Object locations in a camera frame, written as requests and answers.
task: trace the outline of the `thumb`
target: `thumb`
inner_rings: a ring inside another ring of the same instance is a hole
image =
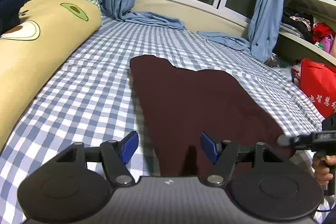
[[[328,165],[336,165],[336,156],[326,156],[325,157],[325,162]]]

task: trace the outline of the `blue gripper pad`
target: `blue gripper pad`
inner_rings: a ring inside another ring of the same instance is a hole
[[[219,158],[219,154],[216,150],[216,143],[210,139],[208,135],[202,132],[201,147],[208,159],[214,164]]]
[[[139,135],[137,131],[132,131],[123,138],[118,145],[119,156],[124,164],[127,164],[139,145]]]

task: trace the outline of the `dark brown garment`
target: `dark brown garment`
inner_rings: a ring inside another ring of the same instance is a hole
[[[153,55],[132,58],[130,68],[162,176],[210,172],[212,164],[201,149],[202,131],[215,141],[248,146],[262,141],[292,155],[276,143],[283,134],[280,126],[228,73],[176,68]],[[239,163],[236,174],[249,168],[251,164]]]

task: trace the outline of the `black circular disc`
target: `black circular disc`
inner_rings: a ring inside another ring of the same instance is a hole
[[[234,200],[245,211],[266,220],[293,221],[314,214],[321,186],[306,174],[245,173],[231,183]]]
[[[87,218],[102,209],[109,197],[110,186],[102,176],[68,163],[58,163],[52,173],[33,173],[17,190],[24,214],[44,223]]]

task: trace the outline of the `yellow pillow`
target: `yellow pillow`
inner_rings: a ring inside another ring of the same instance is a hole
[[[21,24],[0,36],[0,148],[56,69],[101,25],[87,0],[31,0],[23,11]]]

